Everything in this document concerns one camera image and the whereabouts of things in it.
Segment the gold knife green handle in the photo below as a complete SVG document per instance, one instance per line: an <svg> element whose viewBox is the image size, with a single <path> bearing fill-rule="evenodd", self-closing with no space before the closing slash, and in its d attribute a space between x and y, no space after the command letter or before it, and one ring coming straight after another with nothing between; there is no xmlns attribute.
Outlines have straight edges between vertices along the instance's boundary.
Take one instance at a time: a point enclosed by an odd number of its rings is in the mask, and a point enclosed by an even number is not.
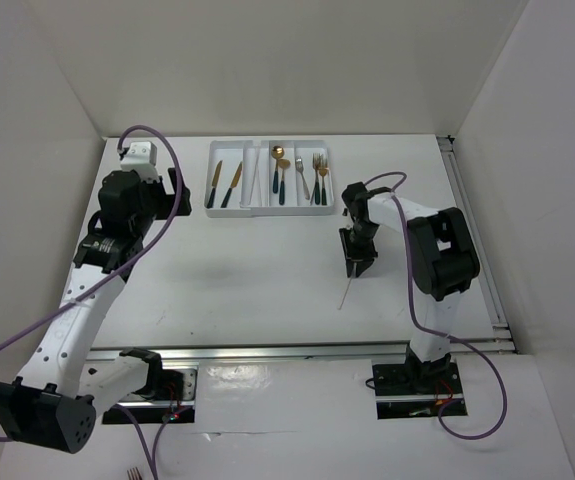
<svg viewBox="0 0 575 480"><path fill-rule="evenodd" d="M215 197L216 197L216 190L217 190L217 186L218 186L218 182L219 182L219 178L220 178L222 165L223 165L223 160L219 160L218 163L216 164L216 167L215 167L215 170L214 170L214 173L212 176L211 190L210 190L209 198L208 198L208 201L206 203L207 209L211 209L214 206Z"/></svg>
<svg viewBox="0 0 575 480"><path fill-rule="evenodd" d="M222 209L225 209L228 206L228 203L229 203L229 200L230 200L231 195L233 193L233 190L238 186L238 183L240 181L240 177L242 175L242 169L243 169L243 162L240 162L234 175L233 175L233 178L231 180L229 188L228 188L228 190L227 190L227 192L226 192L226 194L225 194L225 196L221 202L220 207Z"/></svg>

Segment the gold fork green handle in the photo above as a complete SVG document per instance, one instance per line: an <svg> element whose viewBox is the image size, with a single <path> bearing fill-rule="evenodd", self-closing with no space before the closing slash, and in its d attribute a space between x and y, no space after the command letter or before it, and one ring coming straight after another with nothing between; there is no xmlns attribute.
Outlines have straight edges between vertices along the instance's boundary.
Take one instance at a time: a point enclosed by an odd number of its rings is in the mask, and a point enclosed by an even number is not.
<svg viewBox="0 0 575 480"><path fill-rule="evenodd" d="M318 173L320 175L321 204L323 206L328 205L327 189L326 189L326 183L325 183L325 179L326 179L328 172L329 172L329 169L328 169L327 159L325 158L324 155L321 155L319 158Z"/></svg>
<svg viewBox="0 0 575 480"><path fill-rule="evenodd" d="M321 186L321 172L324 166L324 156L320 153L314 154L312 158L312 165L315 171L314 192L312 200L316 205L324 205L324 197L322 194Z"/></svg>

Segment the silver fork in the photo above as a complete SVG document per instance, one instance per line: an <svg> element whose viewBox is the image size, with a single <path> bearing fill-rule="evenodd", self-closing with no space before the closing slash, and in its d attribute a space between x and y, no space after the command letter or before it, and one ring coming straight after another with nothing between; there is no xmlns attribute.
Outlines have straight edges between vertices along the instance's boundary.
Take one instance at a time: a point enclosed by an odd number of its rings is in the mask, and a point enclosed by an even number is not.
<svg viewBox="0 0 575 480"><path fill-rule="evenodd" d="M318 202L318 197L319 197L319 176L318 176L318 171L315 170L314 171L313 188L312 188L311 197L310 197L310 204L311 205L316 204Z"/></svg>
<svg viewBox="0 0 575 480"><path fill-rule="evenodd" d="M311 202L311 193L304 174L304 162L300 156L296 157L295 167L302 183L304 198Z"/></svg>

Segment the gold spoon green handle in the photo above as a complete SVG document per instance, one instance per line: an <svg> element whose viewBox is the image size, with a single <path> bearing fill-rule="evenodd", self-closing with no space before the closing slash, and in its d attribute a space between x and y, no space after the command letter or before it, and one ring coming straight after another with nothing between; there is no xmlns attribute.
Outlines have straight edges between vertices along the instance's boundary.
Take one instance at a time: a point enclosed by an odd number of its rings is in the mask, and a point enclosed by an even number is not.
<svg viewBox="0 0 575 480"><path fill-rule="evenodd" d="M287 159L281 159L278 161L278 166L280 169L280 183L279 183L279 204L283 206L286 201L286 182L285 173L290 168L291 162Z"/></svg>
<svg viewBox="0 0 575 480"><path fill-rule="evenodd" d="M273 184L272 190L274 194L279 192L279 168L281 167L281 162L284 160L284 149L280 145L275 145L271 149L271 157L275 160L275 168L273 174Z"/></svg>

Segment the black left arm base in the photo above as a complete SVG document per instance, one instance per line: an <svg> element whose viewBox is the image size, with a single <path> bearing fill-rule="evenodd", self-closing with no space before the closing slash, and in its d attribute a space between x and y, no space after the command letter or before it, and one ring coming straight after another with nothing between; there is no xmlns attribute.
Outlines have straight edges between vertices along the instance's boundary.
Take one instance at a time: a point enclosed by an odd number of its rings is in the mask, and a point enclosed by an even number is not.
<svg viewBox="0 0 575 480"><path fill-rule="evenodd" d="M118 404L166 405L176 408L195 400L198 370L195 367L173 368L162 361L145 362L131 358L129 369L121 373Z"/></svg>

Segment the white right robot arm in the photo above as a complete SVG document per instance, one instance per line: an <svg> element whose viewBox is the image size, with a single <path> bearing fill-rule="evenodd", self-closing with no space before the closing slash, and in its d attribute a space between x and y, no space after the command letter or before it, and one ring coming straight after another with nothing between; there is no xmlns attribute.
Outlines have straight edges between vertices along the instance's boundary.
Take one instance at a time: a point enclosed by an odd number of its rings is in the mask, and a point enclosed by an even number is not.
<svg viewBox="0 0 575 480"><path fill-rule="evenodd" d="M464 214L456 207L437 210L394 198L381 187L363 182L348 185L341 194L351 225L339 230L349 278L361 276L378 257L374 238L381 226L403 235L408 267L408 300L423 295L424 311L409 306L415 331L404 363L376 387L405 394L427 394L448 379L452 333L461 296L480 273Z"/></svg>

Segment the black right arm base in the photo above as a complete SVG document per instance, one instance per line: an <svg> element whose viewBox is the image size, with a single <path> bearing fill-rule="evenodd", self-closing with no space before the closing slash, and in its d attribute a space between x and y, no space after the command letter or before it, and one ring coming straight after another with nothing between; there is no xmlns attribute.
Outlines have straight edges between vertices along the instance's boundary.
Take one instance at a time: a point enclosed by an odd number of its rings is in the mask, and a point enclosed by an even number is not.
<svg viewBox="0 0 575 480"><path fill-rule="evenodd" d="M377 396L419 396L462 394L457 364L450 354L439 360L421 362L408 351L403 363L376 364L372 377L364 382Z"/></svg>

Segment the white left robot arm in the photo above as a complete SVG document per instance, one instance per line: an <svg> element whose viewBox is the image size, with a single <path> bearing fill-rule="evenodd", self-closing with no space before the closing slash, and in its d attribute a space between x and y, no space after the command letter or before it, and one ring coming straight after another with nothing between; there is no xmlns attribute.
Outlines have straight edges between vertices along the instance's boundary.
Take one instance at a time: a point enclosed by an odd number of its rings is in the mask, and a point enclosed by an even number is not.
<svg viewBox="0 0 575 480"><path fill-rule="evenodd" d="M175 168L168 174L171 194L160 178L142 178L135 170L103 179L61 312L15 379L0 382L0 426L7 440L74 454L88 442L97 417L114 404L130 394L151 399L163 390L162 359L152 351L129 347L101 370L85 363L134 259L149 247L144 239L153 222L191 213L182 174Z"/></svg>

